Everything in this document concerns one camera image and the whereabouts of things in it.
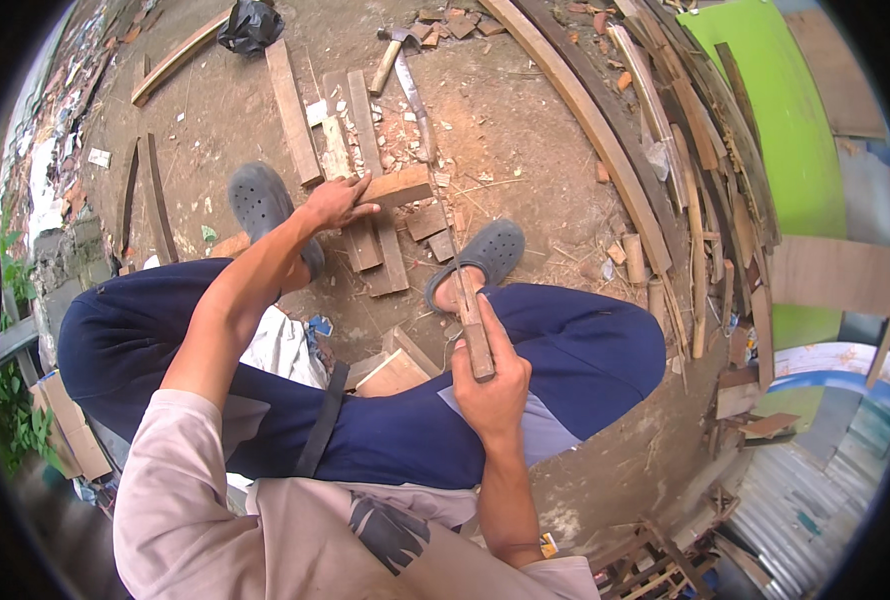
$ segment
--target hand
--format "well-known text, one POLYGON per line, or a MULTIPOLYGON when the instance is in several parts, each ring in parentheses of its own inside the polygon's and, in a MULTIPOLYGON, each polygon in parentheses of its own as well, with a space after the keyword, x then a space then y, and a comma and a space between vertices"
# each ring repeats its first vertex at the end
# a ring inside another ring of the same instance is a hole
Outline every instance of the hand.
POLYGON ((355 205, 355 201, 371 183, 370 171, 366 171, 361 179, 356 176, 350 178, 340 176, 332 181, 325 181, 311 192, 301 209, 310 213, 317 225, 317 231, 340 230, 359 217, 382 209, 378 204, 355 205))
POLYGON ((485 451, 521 445, 522 414, 529 395, 532 363, 515 353, 499 318, 484 294, 475 294, 481 322, 495 361, 495 376, 479 383, 465 340, 458 340, 451 354, 451 382, 458 408, 485 451))

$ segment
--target cardboard box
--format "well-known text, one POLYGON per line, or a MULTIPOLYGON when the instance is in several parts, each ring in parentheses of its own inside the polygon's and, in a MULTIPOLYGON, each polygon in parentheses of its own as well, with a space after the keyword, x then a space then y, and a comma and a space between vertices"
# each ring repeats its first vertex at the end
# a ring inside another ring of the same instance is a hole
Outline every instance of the cardboard box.
POLYGON ((32 408, 51 408, 55 415, 48 442, 55 447, 62 474, 67 479, 84 476, 95 480, 112 472, 92 428, 85 421, 79 405, 65 390, 61 373, 56 369, 32 386, 32 408))

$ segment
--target corrugated metal sheet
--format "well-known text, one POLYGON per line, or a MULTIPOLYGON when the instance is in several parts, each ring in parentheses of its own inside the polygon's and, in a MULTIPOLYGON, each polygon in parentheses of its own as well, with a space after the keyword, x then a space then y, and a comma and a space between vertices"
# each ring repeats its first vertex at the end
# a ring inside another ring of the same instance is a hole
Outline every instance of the corrugated metal sheet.
POLYGON ((817 590, 865 516, 890 455, 890 414, 866 408, 824 469, 793 443, 756 450, 731 524, 774 576, 765 597, 817 590))

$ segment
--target wooden hammer handle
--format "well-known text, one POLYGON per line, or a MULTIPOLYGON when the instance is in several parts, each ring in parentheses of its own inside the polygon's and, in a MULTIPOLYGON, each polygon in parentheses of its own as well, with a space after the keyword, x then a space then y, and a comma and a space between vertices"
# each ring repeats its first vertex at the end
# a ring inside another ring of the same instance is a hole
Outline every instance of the wooden hammer handle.
POLYGON ((486 327, 482 323, 479 301, 471 292, 472 280, 464 269, 458 269, 451 274, 451 284, 458 295, 458 317, 461 318, 468 355, 472 359, 472 375, 478 383, 486 383, 495 377, 495 363, 492 361, 486 327))
POLYGON ((400 41, 395 41, 393 39, 388 42, 388 48, 385 49, 385 55, 381 57, 379 68, 375 72, 375 78, 372 79, 372 84, 368 87, 368 91, 370 91, 373 96, 382 95, 382 88, 385 87, 386 79, 389 78, 389 73, 391 72, 391 66, 395 62, 395 57, 398 55, 398 51, 401 47, 402 42, 400 41))

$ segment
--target hammer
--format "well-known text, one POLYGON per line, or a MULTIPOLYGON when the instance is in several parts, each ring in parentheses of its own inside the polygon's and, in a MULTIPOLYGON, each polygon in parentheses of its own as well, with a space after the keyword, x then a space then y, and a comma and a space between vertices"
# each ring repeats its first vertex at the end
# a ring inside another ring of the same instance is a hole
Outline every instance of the hammer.
POLYGON ((398 51, 402 48, 402 42, 408 38, 412 38, 415 40, 416 45, 422 43, 422 40, 418 38, 418 35, 404 27, 396 27, 392 30, 380 28, 378 30, 378 36, 379 40, 391 41, 388 42, 388 48, 385 49, 385 54, 381 57, 381 62, 379 62, 379 68, 375 72, 375 78, 372 79, 372 84, 368 86, 368 91, 370 91, 373 96, 380 96, 382 94, 382 88, 385 87, 385 82, 389 78, 392 63, 395 62, 395 57, 398 55, 398 51))

